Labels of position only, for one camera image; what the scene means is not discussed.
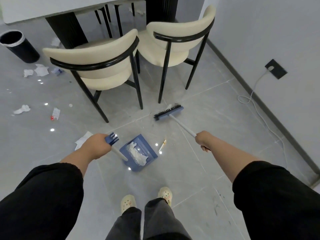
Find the chair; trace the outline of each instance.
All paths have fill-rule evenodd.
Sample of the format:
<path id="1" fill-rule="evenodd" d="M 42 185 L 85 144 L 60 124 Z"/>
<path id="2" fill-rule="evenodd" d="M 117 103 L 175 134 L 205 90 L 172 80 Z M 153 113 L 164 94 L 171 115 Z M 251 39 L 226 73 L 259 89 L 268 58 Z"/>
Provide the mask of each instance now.
<path id="1" fill-rule="evenodd" d="M 98 14 L 98 10 L 100 10 L 102 12 L 103 19 L 104 19 L 104 22 L 106 23 L 106 29 L 108 30 L 109 37 L 112 38 L 111 29 L 110 29 L 110 26 L 109 26 L 109 22 L 108 22 L 108 19 L 107 19 L 107 15 L 106 15 L 106 11 L 104 9 L 104 6 L 95 6 L 95 7 L 91 7 L 91 8 L 87 8 L 87 9 L 82 9 L 80 11 L 75 11 L 74 14 L 75 15 L 79 15 L 79 14 L 84 14 L 84 13 L 87 13 L 87 12 L 94 11 L 95 14 L 96 14 L 96 17 L 98 19 L 99 24 L 101 24 L 101 20 L 100 20 L 99 14 Z"/>
<path id="2" fill-rule="evenodd" d="M 161 103 L 168 67 L 182 62 L 192 65 L 192 70 L 186 84 L 189 88 L 194 72 L 205 47 L 210 29 L 214 24 L 216 9 L 208 6 L 203 18 L 188 23 L 151 22 L 146 30 L 139 32 L 140 42 L 136 58 L 140 54 L 150 63 L 163 67 L 158 103 Z M 189 50 L 199 44 L 195 60 L 188 58 Z"/>
<path id="3" fill-rule="evenodd" d="M 134 62 L 138 43 L 138 31 L 133 29 L 119 39 L 98 40 L 74 49 L 44 48 L 43 52 L 52 64 L 74 76 L 104 121 L 109 123 L 98 104 L 102 90 L 128 84 L 136 89 L 140 108 L 143 109 L 137 66 Z M 132 72 L 134 82 L 128 80 Z M 88 88 L 96 90 L 95 94 L 92 95 Z"/>
<path id="4" fill-rule="evenodd" d="M 110 19 L 110 13 L 109 13 L 108 4 L 114 5 L 115 15 L 117 16 L 117 22 L 118 22 L 120 37 L 122 37 L 123 34 L 122 34 L 122 27 L 121 27 L 120 16 L 119 16 L 119 6 L 123 5 L 123 4 L 126 4 L 126 3 L 131 3 L 132 15 L 135 16 L 134 3 L 133 2 L 139 2 L 139 1 L 144 1 L 144 0 L 117 0 L 117 1 L 108 2 L 105 5 L 106 6 L 106 12 L 107 12 L 108 18 L 109 18 L 109 22 L 111 22 L 111 19 Z"/>

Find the dustpan handle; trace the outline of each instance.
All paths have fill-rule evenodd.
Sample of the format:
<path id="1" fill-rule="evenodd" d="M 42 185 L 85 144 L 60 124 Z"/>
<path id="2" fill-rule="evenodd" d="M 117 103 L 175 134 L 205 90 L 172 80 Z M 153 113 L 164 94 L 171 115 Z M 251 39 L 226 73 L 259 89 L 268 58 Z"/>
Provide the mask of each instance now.
<path id="1" fill-rule="evenodd" d="M 191 136 L 194 138 L 197 136 L 196 133 L 194 133 L 192 130 L 190 130 L 188 127 L 186 127 L 181 121 L 179 121 L 176 117 L 174 117 L 172 114 L 169 114 L 171 118 L 173 118 L 183 129 L 185 129 Z"/>
<path id="2" fill-rule="evenodd" d="M 117 154 L 124 161 L 128 161 L 128 159 L 117 148 L 115 148 L 114 146 L 111 147 L 111 151 L 113 151 L 115 154 Z"/>

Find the shoe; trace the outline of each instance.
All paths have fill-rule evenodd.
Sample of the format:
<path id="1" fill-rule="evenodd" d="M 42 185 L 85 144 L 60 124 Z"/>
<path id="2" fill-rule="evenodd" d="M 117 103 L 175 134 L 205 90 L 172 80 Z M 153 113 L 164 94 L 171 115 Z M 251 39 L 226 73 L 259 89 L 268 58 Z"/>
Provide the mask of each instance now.
<path id="1" fill-rule="evenodd" d="M 130 207 L 137 207 L 136 200 L 133 195 L 126 195 L 121 200 L 121 214 L 125 212 Z"/>
<path id="2" fill-rule="evenodd" d="M 167 201 L 168 205 L 171 207 L 172 192 L 168 187 L 162 187 L 159 190 L 158 198 L 164 198 Z"/>

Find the gray baseboard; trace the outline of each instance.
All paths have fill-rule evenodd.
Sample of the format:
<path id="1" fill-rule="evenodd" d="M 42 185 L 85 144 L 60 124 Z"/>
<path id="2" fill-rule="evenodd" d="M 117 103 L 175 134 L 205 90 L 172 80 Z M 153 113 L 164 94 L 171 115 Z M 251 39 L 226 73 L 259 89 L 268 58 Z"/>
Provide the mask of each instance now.
<path id="1" fill-rule="evenodd" d="M 243 88 L 247 91 L 248 94 L 252 93 L 252 89 L 246 83 L 246 81 L 240 76 L 240 74 L 234 69 L 234 67 L 230 64 L 230 62 L 222 55 L 222 53 L 217 49 L 217 47 L 210 41 L 207 40 L 207 44 L 209 47 L 217 54 L 220 60 L 225 64 L 225 66 L 230 70 L 230 72 L 235 76 L 235 78 L 239 81 L 239 83 L 243 86 Z M 290 132 L 282 125 L 282 123 L 275 117 L 275 115 L 268 109 L 268 107 L 264 104 L 264 102 L 257 96 L 254 92 L 252 94 L 252 98 L 254 101 L 260 106 L 263 112 L 270 118 L 270 120 L 276 125 L 279 131 L 287 138 L 287 140 L 291 143 L 291 145 L 297 150 L 297 152 L 302 156 L 302 158 L 306 161 L 306 163 L 311 167 L 311 169 L 320 174 L 320 169 L 318 166 L 312 161 L 310 156 L 306 153 L 306 151 L 299 145 L 299 143 L 295 140 L 295 138 L 290 134 Z"/>

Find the chair backrest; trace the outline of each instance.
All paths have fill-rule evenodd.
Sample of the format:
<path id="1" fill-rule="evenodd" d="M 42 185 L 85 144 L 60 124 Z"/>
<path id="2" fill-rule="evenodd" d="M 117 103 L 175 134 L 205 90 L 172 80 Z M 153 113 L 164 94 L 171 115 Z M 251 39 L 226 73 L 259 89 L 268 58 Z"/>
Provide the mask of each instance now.
<path id="1" fill-rule="evenodd" d="M 97 64 L 112 60 L 126 52 L 134 43 L 137 36 L 138 31 L 136 29 L 133 29 L 117 40 L 106 40 L 104 41 L 104 43 L 93 42 L 93 44 L 91 44 L 88 48 L 82 48 L 82 46 L 80 46 L 79 48 L 76 47 L 74 49 L 44 48 L 43 52 L 47 57 L 67 64 Z M 131 67 L 129 56 L 110 67 L 103 69 L 98 68 L 91 71 L 84 71 L 80 69 L 78 70 L 78 74 L 83 78 L 101 79 L 114 76 L 127 69 L 128 66 Z"/>
<path id="2" fill-rule="evenodd" d="M 192 36 L 205 30 L 213 22 L 215 14 L 216 8 L 210 5 L 206 8 L 203 18 L 200 20 L 188 23 L 151 22 L 146 26 L 146 29 L 152 40 L 163 49 L 166 49 L 168 42 L 156 39 L 154 37 L 154 32 L 173 37 Z M 199 44 L 203 36 L 197 40 L 189 42 L 172 43 L 171 51 L 188 51 Z"/>

